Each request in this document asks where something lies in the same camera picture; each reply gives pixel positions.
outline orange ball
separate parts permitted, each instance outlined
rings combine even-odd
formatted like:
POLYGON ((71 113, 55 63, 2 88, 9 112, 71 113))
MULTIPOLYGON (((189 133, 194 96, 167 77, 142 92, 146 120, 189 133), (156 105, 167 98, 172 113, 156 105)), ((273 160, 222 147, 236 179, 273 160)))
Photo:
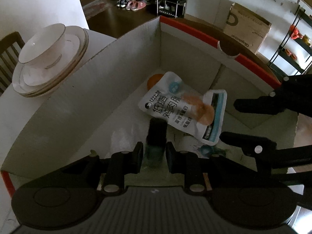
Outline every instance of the orange ball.
POLYGON ((159 82, 159 80, 163 77, 163 74, 155 74, 149 78, 147 81, 147 90, 152 89, 152 87, 159 82))

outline orange item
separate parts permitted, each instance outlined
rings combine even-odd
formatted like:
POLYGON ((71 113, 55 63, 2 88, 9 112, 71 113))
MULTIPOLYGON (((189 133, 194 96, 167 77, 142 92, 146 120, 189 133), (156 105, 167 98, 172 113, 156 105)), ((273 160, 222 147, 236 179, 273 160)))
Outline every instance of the orange item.
POLYGON ((297 56, 295 54, 291 54, 291 58, 296 61, 297 60, 297 56))
POLYGON ((155 74, 151 76, 147 81, 147 90, 152 89, 152 87, 157 84, 162 77, 163 74, 155 74))
POLYGON ((297 29, 297 27, 295 27, 294 25, 291 25, 289 27, 289 31, 291 31, 291 38, 293 40, 300 38, 302 35, 300 34, 299 30, 297 29))
POLYGON ((288 56, 291 56, 292 52, 289 50, 289 49, 285 49, 285 53, 288 55, 288 56))
POLYGON ((212 124, 215 111, 211 105, 204 104, 198 96, 183 95, 182 99, 192 105, 191 118, 206 126, 212 124))

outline cardboard box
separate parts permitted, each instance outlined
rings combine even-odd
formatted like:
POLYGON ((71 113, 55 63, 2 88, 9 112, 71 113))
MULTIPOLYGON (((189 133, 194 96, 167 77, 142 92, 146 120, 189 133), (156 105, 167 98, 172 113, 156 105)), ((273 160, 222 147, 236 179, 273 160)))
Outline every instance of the cardboard box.
MULTIPOLYGON (((68 77, 38 108, 13 143, 2 170, 34 179, 89 155, 91 149, 100 158, 133 150, 136 142, 146 140, 149 129, 151 117, 138 108, 147 92, 146 81, 166 71, 201 94, 208 89, 227 91, 224 131, 264 136, 278 148, 293 147, 296 112, 271 116, 234 108, 238 98, 268 95, 276 81, 243 55, 229 57, 217 48, 218 42, 166 17, 127 32, 68 77)), ((177 129, 167 130, 167 140, 174 144, 182 136, 177 129)))
POLYGON ((271 28, 271 23, 244 6, 233 3, 223 32, 244 45, 254 54, 271 28))

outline cardboard package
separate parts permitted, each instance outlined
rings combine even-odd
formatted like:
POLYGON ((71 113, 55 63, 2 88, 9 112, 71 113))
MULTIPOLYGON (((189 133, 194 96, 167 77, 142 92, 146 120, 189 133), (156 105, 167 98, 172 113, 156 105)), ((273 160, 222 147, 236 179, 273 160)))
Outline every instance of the cardboard package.
POLYGON ((271 23, 244 6, 233 3, 223 32, 244 45, 254 54, 271 28, 271 23))

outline sneaker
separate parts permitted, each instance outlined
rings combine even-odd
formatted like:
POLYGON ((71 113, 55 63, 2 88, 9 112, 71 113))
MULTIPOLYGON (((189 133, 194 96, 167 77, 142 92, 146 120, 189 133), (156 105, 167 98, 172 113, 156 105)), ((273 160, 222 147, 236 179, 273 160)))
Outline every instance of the sneaker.
POLYGON ((117 7, 120 7, 121 1, 122 1, 122 0, 119 0, 119 1, 116 3, 116 6, 117 6, 117 7))
POLYGON ((120 7, 121 7, 121 8, 126 7, 127 4, 128 4, 128 2, 130 2, 130 1, 131 1, 131 0, 122 0, 122 1, 120 2, 120 7))

